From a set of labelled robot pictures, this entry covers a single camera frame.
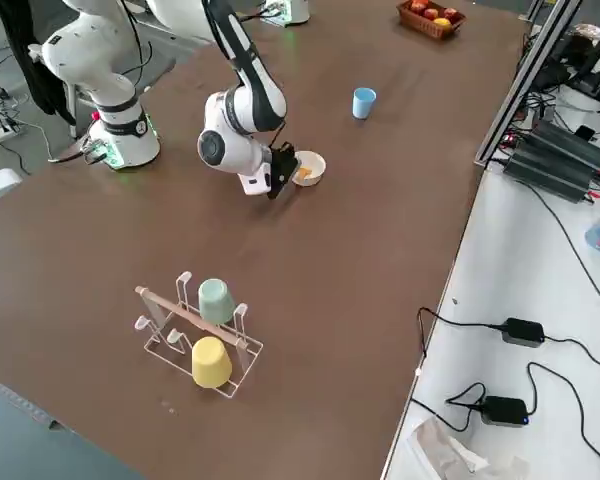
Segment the plastic bag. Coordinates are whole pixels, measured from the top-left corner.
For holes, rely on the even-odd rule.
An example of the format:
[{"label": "plastic bag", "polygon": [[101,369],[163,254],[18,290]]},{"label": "plastic bag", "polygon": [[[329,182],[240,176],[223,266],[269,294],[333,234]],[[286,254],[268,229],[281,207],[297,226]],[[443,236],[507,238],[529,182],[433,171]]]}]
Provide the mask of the plastic bag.
[{"label": "plastic bag", "polygon": [[465,448],[430,418],[414,430],[409,444],[431,480],[525,480],[529,465],[513,457],[507,466],[494,466]]}]

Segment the floor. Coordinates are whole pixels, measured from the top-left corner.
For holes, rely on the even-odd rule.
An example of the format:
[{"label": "floor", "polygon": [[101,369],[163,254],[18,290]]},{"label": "floor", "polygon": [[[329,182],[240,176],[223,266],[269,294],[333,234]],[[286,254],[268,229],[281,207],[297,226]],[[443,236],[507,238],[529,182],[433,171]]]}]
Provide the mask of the floor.
[{"label": "floor", "polygon": [[[30,0],[32,4],[44,2],[43,8],[63,8],[60,0]],[[246,10],[258,0],[233,0],[236,10]],[[523,13],[530,0],[476,0],[476,3]],[[600,25],[600,0],[584,0],[577,18],[578,22]],[[177,62],[184,62],[197,48],[195,43],[174,39],[146,28],[140,29],[143,42],[151,40],[164,55],[172,56]],[[6,46],[4,30],[0,23],[0,47]],[[49,139],[52,155],[57,155],[72,143],[66,123],[59,117],[48,116],[28,100],[24,77],[13,58],[9,58],[8,48],[0,50],[0,84],[16,100],[20,110],[19,118],[42,127]],[[84,129],[89,121],[90,109],[82,106],[78,115],[79,129]],[[40,130],[27,128],[19,136],[5,141],[10,149],[18,151],[25,162],[25,168],[35,175],[47,166],[47,153]],[[25,176],[17,157],[0,148],[0,168],[9,167]],[[28,480],[44,478],[56,480],[64,478],[82,479],[139,479],[140,476],[122,465],[116,459],[99,450],[75,433],[64,428],[48,429],[37,423],[27,413],[12,406],[0,394],[0,480]]]}]

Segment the white table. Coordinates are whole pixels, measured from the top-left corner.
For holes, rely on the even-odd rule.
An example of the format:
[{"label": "white table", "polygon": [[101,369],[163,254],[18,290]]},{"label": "white table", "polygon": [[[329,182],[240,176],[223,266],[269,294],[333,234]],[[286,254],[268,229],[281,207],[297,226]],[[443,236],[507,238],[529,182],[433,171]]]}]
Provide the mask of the white table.
[{"label": "white table", "polygon": [[[497,172],[499,168],[482,179],[440,314],[464,323],[502,323],[508,317],[538,321],[548,335],[581,340],[600,360],[600,298],[549,212],[526,187]],[[600,287],[600,253],[584,241],[585,230],[600,217],[600,200],[594,206],[574,205],[541,194]],[[415,334],[415,312],[413,321]],[[600,367],[577,346],[518,347],[503,343],[499,332],[438,322],[428,353],[414,397],[455,425],[464,424],[467,412],[444,405],[444,399],[476,381],[484,382],[489,394],[524,399],[530,409],[533,397],[525,367],[536,361],[574,383],[585,407],[585,432],[600,450]],[[568,385],[540,369],[533,373],[539,402],[530,425],[487,426],[474,414],[468,432],[457,438],[494,463],[508,464],[512,456],[529,462],[530,480],[600,479],[600,460],[580,437],[578,406]],[[415,426],[429,416],[409,405],[388,480],[430,478],[418,476],[407,444]]]}]

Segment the yellow cup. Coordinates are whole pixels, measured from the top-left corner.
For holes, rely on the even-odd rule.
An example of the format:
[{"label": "yellow cup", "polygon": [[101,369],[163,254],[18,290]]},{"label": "yellow cup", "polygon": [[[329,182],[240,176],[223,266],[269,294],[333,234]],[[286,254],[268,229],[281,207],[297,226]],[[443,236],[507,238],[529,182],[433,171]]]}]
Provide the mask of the yellow cup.
[{"label": "yellow cup", "polygon": [[198,385],[218,388],[229,381],[231,371],[231,360],[222,340],[204,337],[195,343],[191,351],[191,373]]}]

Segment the wooden dowel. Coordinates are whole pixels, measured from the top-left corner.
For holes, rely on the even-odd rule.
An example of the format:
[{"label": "wooden dowel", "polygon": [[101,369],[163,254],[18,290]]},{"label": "wooden dowel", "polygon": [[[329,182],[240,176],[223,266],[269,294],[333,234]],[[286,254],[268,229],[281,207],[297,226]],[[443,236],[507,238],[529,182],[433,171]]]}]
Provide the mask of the wooden dowel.
[{"label": "wooden dowel", "polygon": [[167,310],[172,311],[176,315],[181,316],[185,320],[189,320],[193,325],[198,327],[200,330],[204,330],[209,332],[221,340],[227,342],[230,345],[233,345],[238,348],[245,349],[247,348],[247,342],[243,339],[236,337],[233,333],[227,332],[226,330],[222,330],[220,327],[213,325],[204,319],[200,318],[193,312],[188,312],[183,308],[180,308],[175,303],[170,302],[166,298],[162,298],[160,295],[153,293],[146,287],[136,287],[136,293],[138,293],[145,300],[149,300],[160,305]]}]

